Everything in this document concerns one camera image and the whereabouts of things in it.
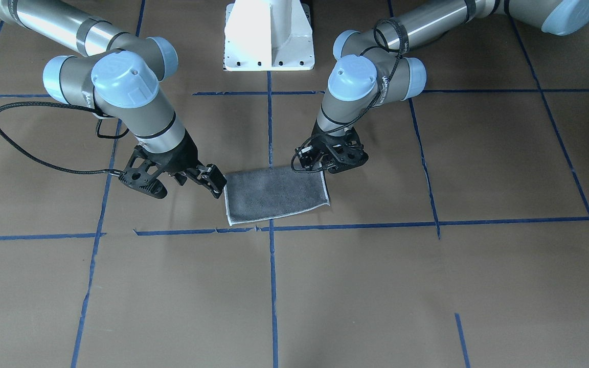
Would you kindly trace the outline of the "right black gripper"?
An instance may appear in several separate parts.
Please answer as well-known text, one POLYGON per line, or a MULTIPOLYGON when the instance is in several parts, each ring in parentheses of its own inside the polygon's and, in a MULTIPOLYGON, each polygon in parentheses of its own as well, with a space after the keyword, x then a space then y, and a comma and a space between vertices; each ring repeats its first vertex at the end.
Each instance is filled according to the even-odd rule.
POLYGON ((185 132, 183 139, 177 147, 165 153, 166 166, 164 172, 168 173, 179 186, 184 186, 190 179, 196 184, 206 187, 213 198, 218 199, 226 187, 226 177, 216 165, 203 165, 198 160, 198 148, 185 132))

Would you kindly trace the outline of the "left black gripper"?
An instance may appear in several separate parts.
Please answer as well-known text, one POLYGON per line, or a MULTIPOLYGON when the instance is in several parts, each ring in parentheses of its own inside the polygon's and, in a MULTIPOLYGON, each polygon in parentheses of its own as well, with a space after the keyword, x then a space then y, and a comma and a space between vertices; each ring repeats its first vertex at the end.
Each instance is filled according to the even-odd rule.
POLYGON ((341 138, 333 135, 323 134, 313 138, 309 145, 297 147, 297 171, 313 171, 318 168, 325 168, 329 172, 339 170, 339 160, 336 158, 337 148, 341 149, 341 138))

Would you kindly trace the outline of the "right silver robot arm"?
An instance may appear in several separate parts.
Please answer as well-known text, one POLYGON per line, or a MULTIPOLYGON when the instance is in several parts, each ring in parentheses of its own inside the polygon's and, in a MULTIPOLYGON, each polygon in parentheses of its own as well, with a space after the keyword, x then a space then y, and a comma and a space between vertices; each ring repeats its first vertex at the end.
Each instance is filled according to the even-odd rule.
POLYGON ((42 80, 51 107, 88 111, 98 119, 121 119, 138 140, 124 170, 105 169, 125 186, 153 198, 167 195, 165 173, 219 198, 226 178, 198 160, 198 149, 160 83, 178 68, 172 44, 141 39, 105 19, 61 1, 0 1, 0 21, 16 24, 78 53, 45 65, 42 80))

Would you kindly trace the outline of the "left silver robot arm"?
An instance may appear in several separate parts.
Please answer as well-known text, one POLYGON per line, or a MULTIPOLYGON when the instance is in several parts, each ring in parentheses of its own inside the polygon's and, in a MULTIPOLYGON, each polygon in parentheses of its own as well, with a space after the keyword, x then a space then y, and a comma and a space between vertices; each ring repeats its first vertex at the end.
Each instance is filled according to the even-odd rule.
POLYGON ((311 136, 294 150, 290 167, 302 174, 337 174, 364 165, 369 155, 355 124, 370 109, 421 94, 427 70, 407 57, 476 18, 493 14, 566 36, 589 23, 589 1, 428 1, 372 30, 346 30, 333 45, 335 66, 311 136))

